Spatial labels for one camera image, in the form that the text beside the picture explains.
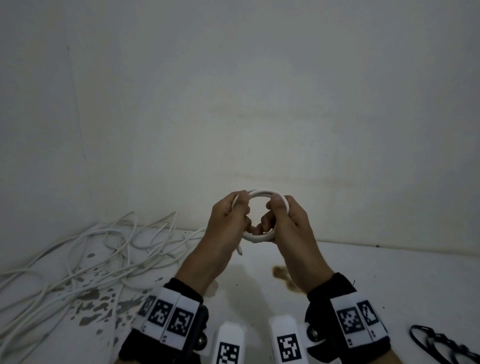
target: person's left arm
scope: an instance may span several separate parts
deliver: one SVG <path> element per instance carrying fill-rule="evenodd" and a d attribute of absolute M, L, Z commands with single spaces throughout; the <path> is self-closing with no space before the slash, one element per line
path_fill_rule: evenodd
<path fill-rule="evenodd" d="M 239 195 L 235 207 L 232 205 Z M 250 212 L 247 191 L 232 192 L 217 202 L 202 240 L 198 243 L 180 269 L 175 278 L 165 287 L 190 296 L 194 300 L 202 300 L 208 286 L 227 267 L 233 252 L 240 244 L 244 231 L 253 232 L 252 222 L 246 216 Z M 118 359 L 115 364 L 136 363 Z"/>

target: qr code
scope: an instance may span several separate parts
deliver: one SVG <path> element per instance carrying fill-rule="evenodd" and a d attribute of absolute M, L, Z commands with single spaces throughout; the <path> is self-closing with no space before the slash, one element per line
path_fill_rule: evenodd
<path fill-rule="evenodd" d="M 155 325 L 159 325 L 163 327 L 165 325 L 165 321 L 172 310 L 173 305 L 171 303 L 157 300 L 155 302 L 155 306 L 153 307 L 152 313 L 148 317 L 148 321 Z"/>
<path fill-rule="evenodd" d="M 240 346 L 220 342 L 216 364 L 237 364 L 239 360 Z"/>
<path fill-rule="evenodd" d="M 360 312 L 368 326 L 371 326 L 379 322 L 379 319 L 375 314 L 375 312 L 373 311 L 373 308 L 372 308 L 372 305 L 370 305 L 370 302 L 368 301 L 359 302 L 357 303 L 357 306 L 359 307 Z"/>
<path fill-rule="evenodd" d="M 179 334 L 181 336 L 187 336 L 188 329 L 192 323 L 193 313 L 182 310 L 181 308 L 175 308 L 172 319 L 168 325 L 167 331 Z"/>
<path fill-rule="evenodd" d="M 292 360 L 301 359 L 299 343 L 297 335 L 290 334 L 277 337 L 278 347 L 280 349 L 280 357 L 282 362 L 290 362 Z"/>
<path fill-rule="evenodd" d="M 336 314 L 345 335 L 365 330 L 356 307 L 337 311 Z"/>
<path fill-rule="evenodd" d="M 155 296 L 148 296 L 147 299 L 145 300 L 144 304 L 142 305 L 142 308 L 138 311 L 138 314 L 140 316 L 147 316 L 148 310 L 150 307 L 153 305 L 153 302 L 155 301 Z"/>

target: black cord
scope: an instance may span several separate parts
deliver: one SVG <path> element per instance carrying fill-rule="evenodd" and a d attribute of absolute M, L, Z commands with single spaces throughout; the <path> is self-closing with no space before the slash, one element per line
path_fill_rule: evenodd
<path fill-rule="evenodd" d="M 426 334 L 425 343 L 422 343 L 414 334 L 413 330 L 419 330 Z M 473 362 L 480 364 L 480 355 L 471 352 L 465 345 L 458 345 L 455 341 L 450 340 L 444 334 L 437 334 L 432 328 L 422 325 L 412 325 L 409 330 L 412 340 L 435 358 L 441 364 L 459 364 L 456 358 L 457 355 L 463 355 L 473 360 Z M 450 360 L 446 359 L 435 347 L 436 343 L 443 344 L 450 349 Z"/>

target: person's right hand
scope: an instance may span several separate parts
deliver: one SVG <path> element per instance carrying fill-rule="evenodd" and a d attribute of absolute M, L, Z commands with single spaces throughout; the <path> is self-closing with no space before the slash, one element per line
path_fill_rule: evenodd
<path fill-rule="evenodd" d="M 292 196 L 285 196 L 289 213 L 274 194 L 266 207 L 270 210 L 254 229 L 260 235 L 275 227 L 275 243 L 282 254 L 293 282 L 305 293 L 328 281 L 333 271 L 327 265 L 313 235 L 305 210 Z"/>

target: white table surface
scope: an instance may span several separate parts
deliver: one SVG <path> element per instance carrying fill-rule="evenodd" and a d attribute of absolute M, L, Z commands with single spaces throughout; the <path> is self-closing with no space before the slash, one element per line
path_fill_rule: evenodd
<path fill-rule="evenodd" d="M 92 239 L 81 266 L 93 265 L 106 253 L 98 239 Z M 283 281 L 272 276 L 273 266 L 284 265 L 274 244 L 242 241 L 241 245 L 243 256 L 233 255 L 209 290 L 210 297 L 205 298 L 204 304 L 210 311 L 207 334 L 227 320 L 241 323 L 247 328 L 245 363 L 272 363 L 269 317 L 291 314 L 301 322 L 308 301 L 304 294 L 289 291 Z M 355 288 L 369 296 L 389 330 L 394 350 L 404 363 L 436 363 L 408 336 L 408 328 L 413 324 L 430 326 L 480 352 L 480 258 L 332 243 L 319 243 L 319 246 L 331 267 L 355 281 Z M 36 268 L 52 280 L 62 277 L 65 251 L 58 249 L 38 262 Z M 136 282 L 145 286 L 157 279 L 160 283 L 166 282 L 177 269 L 177 265 L 172 265 L 154 270 Z M 31 292 L 37 284 L 32 277 L 22 277 L 1 294 L 1 306 Z M 117 338 L 113 359 L 146 294 L 143 290 L 123 290 L 114 333 L 115 323 L 108 317 L 114 305 L 113 294 L 119 287 L 117 284 L 111 287 L 113 290 L 103 289 L 76 300 L 58 327 L 25 363 L 103 364 L 107 360 L 107 343 Z M 20 309 L 21 306 L 1 313 L 0 325 Z M 37 328 L 37 332 L 45 331 L 53 320 L 54 317 Z M 6 361 L 15 362 L 15 356 Z M 209 358 L 203 358 L 203 363 L 208 362 Z"/>

